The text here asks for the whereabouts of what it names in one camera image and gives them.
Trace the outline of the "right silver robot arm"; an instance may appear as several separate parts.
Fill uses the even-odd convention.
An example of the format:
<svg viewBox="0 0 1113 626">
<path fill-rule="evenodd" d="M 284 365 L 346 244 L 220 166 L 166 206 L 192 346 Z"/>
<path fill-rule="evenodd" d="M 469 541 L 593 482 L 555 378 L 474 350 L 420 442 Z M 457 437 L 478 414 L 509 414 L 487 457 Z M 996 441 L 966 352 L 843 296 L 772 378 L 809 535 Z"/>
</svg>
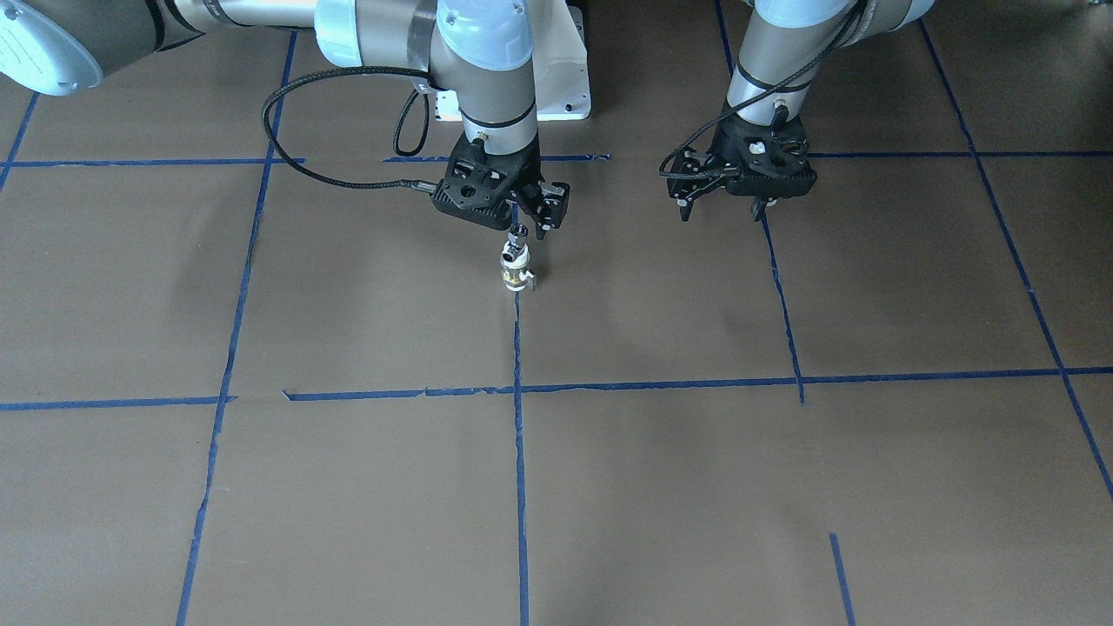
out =
<svg viewBox="0 0 1113 626">
<path fill-rule="evenodd" d="M 263 29 L 309 36 L 325 63 L 262 104 L 263 133 L 293 170 L 338 189 L 414 190 L 486 229 L 512 229 L 518 217 L 539 238 L 559 229 L 571 190 L 542 170 L 529 1 L 4 1 L 3 75 L 67 97 L 203 36 Z M 444 174 L 345 180 L 290 156 L 276 130 L 279 100 L 342 77 L 395 78 L 414 97 L 456 95 L 463 127 Z"/>
</svg>

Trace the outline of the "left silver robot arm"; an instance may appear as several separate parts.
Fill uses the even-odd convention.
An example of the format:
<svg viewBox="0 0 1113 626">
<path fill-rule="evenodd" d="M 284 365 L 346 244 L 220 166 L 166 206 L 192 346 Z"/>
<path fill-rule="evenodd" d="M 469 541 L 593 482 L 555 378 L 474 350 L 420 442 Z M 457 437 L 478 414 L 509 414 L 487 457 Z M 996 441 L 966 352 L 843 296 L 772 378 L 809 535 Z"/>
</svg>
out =
<svg viewBox="0 0 1113 626">
<path fill-rule="evenodd" d="M 752 199 L 762 219 L 776 200 L 810 193 L 817 173 L 804 130 L 802 104 L 819 63 L 837 49 L 898 30 L 930 11 L 930 1 L 754 1 L 721 111 L 700 133 L 707 150 L 688 140 L 660 175 L 681 219 L 713 190 Z"/>
</svg>

